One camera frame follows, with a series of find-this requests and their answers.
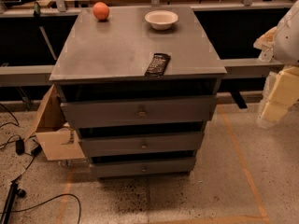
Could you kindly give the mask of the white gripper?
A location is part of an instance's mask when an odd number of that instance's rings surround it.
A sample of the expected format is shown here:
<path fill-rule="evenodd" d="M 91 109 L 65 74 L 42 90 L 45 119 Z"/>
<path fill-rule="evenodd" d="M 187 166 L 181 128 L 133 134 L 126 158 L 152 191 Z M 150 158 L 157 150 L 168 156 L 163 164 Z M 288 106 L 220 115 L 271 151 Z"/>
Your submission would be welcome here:
<path fill-rule="evenodd" d="M 274 36 L 277 27 L 261 35 L 253 47 L 261 51 L 258 59 L 270 63 L 273 58 Z M 289 108 L 299 100 L 299 67 L 286 66 L 279 73 L 270 72 L 263 87 L 256 123 L 261 128 L 270 128 L 279 122 Z"/>

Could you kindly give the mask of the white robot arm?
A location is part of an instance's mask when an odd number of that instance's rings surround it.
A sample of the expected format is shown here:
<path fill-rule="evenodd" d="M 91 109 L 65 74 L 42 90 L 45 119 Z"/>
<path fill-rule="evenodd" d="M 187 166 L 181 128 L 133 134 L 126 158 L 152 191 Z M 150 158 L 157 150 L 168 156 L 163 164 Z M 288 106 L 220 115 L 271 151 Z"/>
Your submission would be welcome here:
<path fill-rule="evenodd" d="M 268 75 L 259 105 L 257 124 L 270 128 L 299 100 L 299 1 L 277 26 L 257 38 L 253 47 L 261 50 L 261 62 L 270 63 L 275 59 L 284 65 L 278 73 Z"/>

